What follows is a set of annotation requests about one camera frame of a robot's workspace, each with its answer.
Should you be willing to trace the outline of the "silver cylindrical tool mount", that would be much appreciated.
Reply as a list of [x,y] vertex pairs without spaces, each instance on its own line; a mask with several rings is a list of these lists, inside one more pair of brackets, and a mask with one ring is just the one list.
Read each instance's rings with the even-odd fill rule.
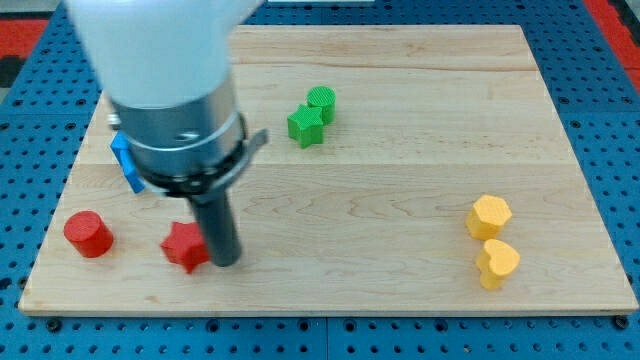
[[170,197],[220,196],[269,141],[266,129],[249,134],[230,75],[208,95],[173,107],[111,104],[136,171]]

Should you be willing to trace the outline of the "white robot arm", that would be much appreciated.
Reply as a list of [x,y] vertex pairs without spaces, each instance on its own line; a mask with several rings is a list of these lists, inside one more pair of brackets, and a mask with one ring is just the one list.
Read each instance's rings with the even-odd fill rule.
[[242,248],[228,188],[267,143],[237,101],[229,38],[261,0],[69,0],[65,6],[138,174],[186,199],[212,263]]

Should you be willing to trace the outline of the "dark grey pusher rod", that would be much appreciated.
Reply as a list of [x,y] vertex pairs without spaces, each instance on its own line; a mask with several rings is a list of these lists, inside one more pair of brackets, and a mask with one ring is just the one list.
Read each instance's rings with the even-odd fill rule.
[[210,200],[189,199],[190,207],[205,242],[210,261],[218,267],[236,263],[242,252],[232,209],[227,197],[221,195]]

